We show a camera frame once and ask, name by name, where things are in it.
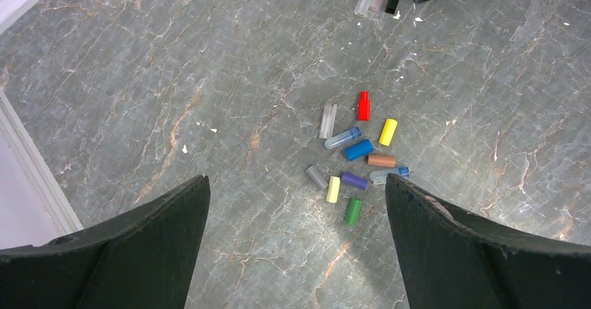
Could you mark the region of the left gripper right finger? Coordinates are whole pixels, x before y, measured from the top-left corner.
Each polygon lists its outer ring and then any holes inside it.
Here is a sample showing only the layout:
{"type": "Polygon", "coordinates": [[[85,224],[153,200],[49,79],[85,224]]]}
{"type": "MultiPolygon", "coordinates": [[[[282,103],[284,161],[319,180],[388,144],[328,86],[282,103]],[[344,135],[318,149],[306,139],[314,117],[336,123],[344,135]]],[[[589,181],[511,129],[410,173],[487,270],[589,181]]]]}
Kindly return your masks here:
{"type": "Polygon", "coordinates": [[[396,174],[385,201],[410,307],[590,307],[589,246],[501,225],[396,174]]]}

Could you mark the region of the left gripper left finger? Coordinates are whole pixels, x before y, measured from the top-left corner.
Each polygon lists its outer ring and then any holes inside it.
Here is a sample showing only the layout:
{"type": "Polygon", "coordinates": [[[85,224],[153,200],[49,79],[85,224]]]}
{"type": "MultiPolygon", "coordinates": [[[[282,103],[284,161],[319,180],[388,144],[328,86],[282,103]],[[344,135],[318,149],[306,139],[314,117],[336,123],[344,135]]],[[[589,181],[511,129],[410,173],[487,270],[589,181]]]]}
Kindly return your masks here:
{"type": "Polygon", "coordinates": [[[183,308],[210,204],[207,176],[42,246],[1,251],[2,308],[183,308]]]}

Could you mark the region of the clear blue pen cap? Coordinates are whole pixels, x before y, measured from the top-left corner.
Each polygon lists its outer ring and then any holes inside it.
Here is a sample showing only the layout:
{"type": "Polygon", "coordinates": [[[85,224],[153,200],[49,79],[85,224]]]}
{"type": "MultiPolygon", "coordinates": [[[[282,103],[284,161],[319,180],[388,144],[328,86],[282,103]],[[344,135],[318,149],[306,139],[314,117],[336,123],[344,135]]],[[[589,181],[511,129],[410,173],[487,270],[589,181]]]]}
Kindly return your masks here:
{"type": "Polygon", "coordinates": [[[342,132],[338,135],[328,138],[325,141],[324,146],[326,149],[335,149],[338,146],[344,145],[348,142],[355,140],[356,138],[360,137],[361,135],[362,135],[361,130],[356,126],[356,127],[350,128],[348,130],[345,130],[344,132],[342,132]]]}
{"type": "Polygon", "coordinates": [[[374,185],[383,185],[386,184],[387,178],[391,174],[408,179],[410,177],[410,170],[408,167],[387,168],[371,172],[369,178],[374,185]]]}

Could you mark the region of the green pen cap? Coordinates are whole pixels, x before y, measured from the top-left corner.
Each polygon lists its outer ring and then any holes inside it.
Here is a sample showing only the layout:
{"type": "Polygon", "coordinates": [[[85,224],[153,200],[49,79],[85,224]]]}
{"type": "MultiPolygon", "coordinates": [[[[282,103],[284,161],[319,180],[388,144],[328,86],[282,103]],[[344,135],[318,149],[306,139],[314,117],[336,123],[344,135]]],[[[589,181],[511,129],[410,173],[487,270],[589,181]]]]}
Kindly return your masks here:
{"type": "Polygon", "coordinates": [[[344,218],[344,222],[347,225],[354,226],[357,224],[362,205],[363,205],[362,199],[358,199],[358,198],[351,198],[350,199],[350,201],[348,203],[346,215],[344,218]]]}

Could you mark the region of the orange pen cap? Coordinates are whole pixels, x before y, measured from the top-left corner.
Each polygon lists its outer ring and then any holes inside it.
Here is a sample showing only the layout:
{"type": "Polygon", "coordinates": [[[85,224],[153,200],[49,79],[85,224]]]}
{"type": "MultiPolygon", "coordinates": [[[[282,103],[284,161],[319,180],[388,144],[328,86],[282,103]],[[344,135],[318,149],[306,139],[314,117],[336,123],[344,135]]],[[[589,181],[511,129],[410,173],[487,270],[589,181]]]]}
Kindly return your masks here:
{"type": "Polygon", "coordinates": [[[367,156],[367,164],[370,166],[393,168],[396,162],[397,159],[391,155],[369,154],[367,156]]]}

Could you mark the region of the purple pen cap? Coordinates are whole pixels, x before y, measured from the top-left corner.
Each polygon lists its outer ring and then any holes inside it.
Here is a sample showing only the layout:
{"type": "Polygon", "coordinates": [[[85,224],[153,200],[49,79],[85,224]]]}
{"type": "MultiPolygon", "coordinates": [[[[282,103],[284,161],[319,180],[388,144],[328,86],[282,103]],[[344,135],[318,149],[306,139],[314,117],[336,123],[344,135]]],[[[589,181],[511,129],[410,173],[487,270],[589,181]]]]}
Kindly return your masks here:
{"type": "Polygon", "coordinates": [[[353,186],[355,188],[366,190],[368,188],[369,182],[367,179],[352,174],[350,172],[342,172],[341,174],[341,182],[343,184],[353,186]]]}

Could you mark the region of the pale yellow pen cap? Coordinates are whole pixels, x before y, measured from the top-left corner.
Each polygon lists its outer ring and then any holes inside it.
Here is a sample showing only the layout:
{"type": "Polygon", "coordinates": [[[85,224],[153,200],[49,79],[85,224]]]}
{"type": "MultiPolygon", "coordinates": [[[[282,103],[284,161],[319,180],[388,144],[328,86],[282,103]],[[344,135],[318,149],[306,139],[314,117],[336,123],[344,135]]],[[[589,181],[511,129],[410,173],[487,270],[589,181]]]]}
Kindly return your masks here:
{"type": "Polygon", "coordinates": [[[341,179],[338,176],[331,176],[326,194],[326,201],[336,204],[339,198],[341,179]]]}

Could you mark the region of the red pen cap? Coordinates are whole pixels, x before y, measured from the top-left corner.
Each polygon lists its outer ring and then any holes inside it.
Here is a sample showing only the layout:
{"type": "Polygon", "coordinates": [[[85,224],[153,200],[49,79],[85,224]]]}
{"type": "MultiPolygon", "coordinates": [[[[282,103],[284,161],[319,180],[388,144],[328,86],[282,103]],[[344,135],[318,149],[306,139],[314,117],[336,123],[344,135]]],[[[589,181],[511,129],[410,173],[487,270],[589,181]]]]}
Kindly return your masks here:
{"type": "Polygon", "coordinates": [[[371,101],[368,91],[361,91],[358,100],[358,120],[369,121],[371,119],[371,101]]]}

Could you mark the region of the bright yellow pen cap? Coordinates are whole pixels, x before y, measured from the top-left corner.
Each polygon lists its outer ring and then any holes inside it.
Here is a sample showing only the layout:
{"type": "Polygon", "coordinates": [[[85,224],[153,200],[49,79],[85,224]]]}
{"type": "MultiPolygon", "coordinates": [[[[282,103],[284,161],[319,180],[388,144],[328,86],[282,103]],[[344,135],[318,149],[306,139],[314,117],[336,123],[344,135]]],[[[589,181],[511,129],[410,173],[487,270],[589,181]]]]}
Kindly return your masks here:
{"type": "Polygon", "coordinates": [[[397,125],[398,121],[396,119],[386,119],[378,143],[383,146],[391,145],[397,125]]]}

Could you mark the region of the grey pen cap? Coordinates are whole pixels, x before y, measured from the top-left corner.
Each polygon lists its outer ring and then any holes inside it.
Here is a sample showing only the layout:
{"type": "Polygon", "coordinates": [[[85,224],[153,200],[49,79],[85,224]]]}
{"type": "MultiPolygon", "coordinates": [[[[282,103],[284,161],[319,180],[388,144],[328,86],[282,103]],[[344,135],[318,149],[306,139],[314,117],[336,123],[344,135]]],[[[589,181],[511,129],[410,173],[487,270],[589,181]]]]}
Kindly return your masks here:
{"type": "Polygon", "coordinates": [[[325,189],[328,187],[328,182],[325,180],[324,176],[322,175],[322,173],[319,172],[315,165],[309,166],[305,170],[305,174],[319,189],[325,189]]]}

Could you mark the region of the clear colourless pen cap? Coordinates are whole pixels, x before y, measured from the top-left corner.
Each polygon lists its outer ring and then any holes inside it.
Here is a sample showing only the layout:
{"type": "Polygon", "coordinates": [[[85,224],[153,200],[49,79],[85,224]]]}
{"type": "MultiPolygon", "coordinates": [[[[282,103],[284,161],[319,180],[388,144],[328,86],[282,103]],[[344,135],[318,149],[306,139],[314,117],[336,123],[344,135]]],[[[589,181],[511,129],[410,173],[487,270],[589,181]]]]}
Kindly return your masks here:
{"type": "Polygon", "coordinates": [[[327,140],[332,137],[336,113],[337,113],[337,104],[326,105],[323,108],[321,127],[319,130],[319,137],[321,139],[327,140]]]}

